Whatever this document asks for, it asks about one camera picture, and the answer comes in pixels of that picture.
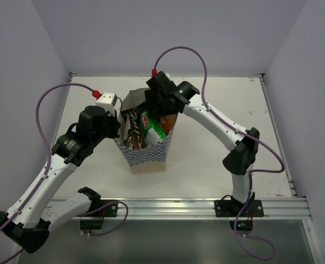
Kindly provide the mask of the orange chips bag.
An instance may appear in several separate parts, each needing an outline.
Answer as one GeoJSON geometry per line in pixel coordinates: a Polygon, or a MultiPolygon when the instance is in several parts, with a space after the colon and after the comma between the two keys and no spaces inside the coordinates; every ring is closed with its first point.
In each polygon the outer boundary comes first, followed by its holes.
{"type": "Polygon", "coordinates": [[[176,119],[177,115],[175,114],[160,117],[160,126],[166,135],[168,135],[171,129],[175,126],[176,119]]]}

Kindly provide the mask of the green Chuba snack bag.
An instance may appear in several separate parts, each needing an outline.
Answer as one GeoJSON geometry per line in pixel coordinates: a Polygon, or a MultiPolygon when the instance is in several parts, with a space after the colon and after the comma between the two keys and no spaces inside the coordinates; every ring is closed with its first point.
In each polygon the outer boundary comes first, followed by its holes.
{"type": "Polygon", "coordinates": [[[143,134],[144,146],[154,145],[166,138],[165,131],[159,121],[143,108],[139,116],[140,130],[143,134]]]}

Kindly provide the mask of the blue checkered paper bag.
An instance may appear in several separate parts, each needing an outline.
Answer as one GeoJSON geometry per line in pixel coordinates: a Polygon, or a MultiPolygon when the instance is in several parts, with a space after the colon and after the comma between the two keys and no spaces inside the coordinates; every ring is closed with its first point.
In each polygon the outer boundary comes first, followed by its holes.
{"type": "MultiPolygon", "coordinates": [[[[147,88],[140,88],[129,91],[127,96],[123,99],[121,111],[118,116],[118,121],[121,127],[119,129],[119,138],[115,139],[115,144],[123,154],[130,167],[131,173],[133,174],[163,172],[166,170],[167,154],[175,127],[174,126],[171,129],[163,141],[150,146],[144,146],[143,144],[143,149],[139,151],[125,147],[123,145],[124,122],[121,114],[123,111],[135,108],[139,105],[143,105],[143,108],[147,109],[144,96],[145,90],[147,90],[147,88]]],[[[157,117],[155,115],[153,116],[160,122],[160,117],[157,117]]]]}

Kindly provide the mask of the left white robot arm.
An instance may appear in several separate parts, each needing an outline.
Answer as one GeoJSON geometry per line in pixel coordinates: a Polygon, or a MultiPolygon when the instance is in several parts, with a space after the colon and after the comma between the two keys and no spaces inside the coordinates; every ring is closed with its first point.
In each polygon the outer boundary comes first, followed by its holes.
{"type": "Polygon", "coordinates": [[[57,207],[47,205],[64,181],[89,157],[105,138],[118,137],[120,123],[114,108],[87,106],[77,123],[57,139],[51,162],[35,178],[26,193],[6,211],[0,211],[2,232],[32,254],[56,228],[81,214],[94,216],[101,209],[101,196],[83,187],[57,207]]]}

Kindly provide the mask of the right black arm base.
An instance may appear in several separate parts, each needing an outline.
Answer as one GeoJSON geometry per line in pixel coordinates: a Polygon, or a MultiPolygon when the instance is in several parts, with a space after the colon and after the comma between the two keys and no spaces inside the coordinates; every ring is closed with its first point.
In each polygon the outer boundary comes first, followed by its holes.
{"type": "MultiPolygon", "coordinates": [[[[238,219],[236,223],[236,230],[246,235],[250,234],[253,230],[253,219],[255,217],[264,217],[262,202],[254,197],[255,195],[251,196],[250,202],[240,215],[240,218],[243,217],[245,220],[238,219]]],[[[216,217],[236,217],[242,207],[243,204],[236,201],[230,195],[225,195],[219,200],[214,200],[214,211],[216,217]]]]}

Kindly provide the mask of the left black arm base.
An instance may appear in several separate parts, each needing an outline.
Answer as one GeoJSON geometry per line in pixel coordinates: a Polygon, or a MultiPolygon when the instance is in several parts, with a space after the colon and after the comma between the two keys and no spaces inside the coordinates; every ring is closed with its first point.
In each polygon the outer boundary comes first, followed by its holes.
{"type": "Polygon", "coordinates": [[[79,227],[83,233],[91,234],[92,231],[100,230],[104,226],[106,217],[116,217],[118,203],[116,200],[96,200],[91,203],[88,212],[81,214],[81,217],[91,219],[80,220],[79,227]]]}

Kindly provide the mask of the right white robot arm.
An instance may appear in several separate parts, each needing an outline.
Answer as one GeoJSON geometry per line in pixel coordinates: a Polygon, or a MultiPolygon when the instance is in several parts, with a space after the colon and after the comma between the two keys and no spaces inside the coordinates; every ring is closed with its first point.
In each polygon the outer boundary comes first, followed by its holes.
{"type": "Polygon", "coordinates": [[[196,87],[187,81],[176,85],[163,71],[153,69],[147,85],[145,100],[153,114],[157,117],[184,114],[211,132],[229,151],[223,166],[232,176],[231,208],[234,214],[244,216],[251,210],[250,199],[254,198],[248,173],[258,152],[258,143],[249,136],[259,139],[259,131],[233,124],[222,114],[220,121],[212,114],[212,105],[203,102],[196,87]]]}

